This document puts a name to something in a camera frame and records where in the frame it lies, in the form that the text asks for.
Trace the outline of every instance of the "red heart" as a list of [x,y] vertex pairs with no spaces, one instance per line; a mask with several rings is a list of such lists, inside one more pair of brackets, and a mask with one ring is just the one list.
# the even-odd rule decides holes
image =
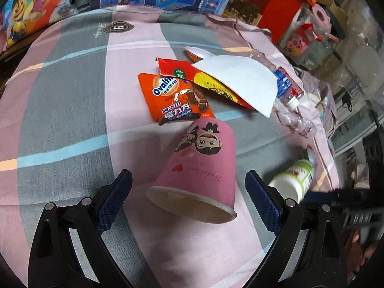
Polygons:
[[183,166],[182,165],[176,165],[173,167],[172,171],[181,172],[181,171],[183,171]]

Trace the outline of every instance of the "blue bottle label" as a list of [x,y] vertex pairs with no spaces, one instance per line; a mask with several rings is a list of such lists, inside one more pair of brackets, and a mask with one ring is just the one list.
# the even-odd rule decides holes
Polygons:
[[279,99],[290,89],[292,83],[280,70],[275,72],[275,76],[277,77],[277,98]]

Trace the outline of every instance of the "ovaltine package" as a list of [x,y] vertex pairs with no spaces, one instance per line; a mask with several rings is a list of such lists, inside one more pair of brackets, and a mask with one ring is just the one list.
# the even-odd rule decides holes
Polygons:
[[174,120],[215,117],[204,93],[192,82],[144,73],[138,78],[150,114],[160,125]]

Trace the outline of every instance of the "metal screw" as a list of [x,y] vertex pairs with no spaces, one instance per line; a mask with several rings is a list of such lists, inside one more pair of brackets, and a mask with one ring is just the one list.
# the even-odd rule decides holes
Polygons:
[[50,202],[50,203],[45,205],[45,210],[47,210],[47,211],[52,210],[53,207],[54,207],[54,204]]
[[331,207],[328,206],[328,205],[322,205],[321,208],[322,208],[325,212],[329,212],[329,211],[331,211]]
[[89,198],[89,197],[85,197],[85,198],[81,201],[81,204],[82,204],[83,206],[88,206],[88,205],[91,204],[91,202],[92,202],[92,199],[91,199],[91,198]]
[[293,199],[287,199],[285,201],[285,204],[288,206],[288,207],[294,207],[294,205],[296,205],[296,202],[293,200]]

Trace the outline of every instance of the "ovaltine logo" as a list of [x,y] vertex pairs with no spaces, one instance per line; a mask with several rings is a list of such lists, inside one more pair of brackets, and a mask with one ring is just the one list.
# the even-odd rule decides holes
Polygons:
[[160,78],[155,77],[152,83],[152,93],[156,96],[167,96],[176,92],[179,87],[178,78]]

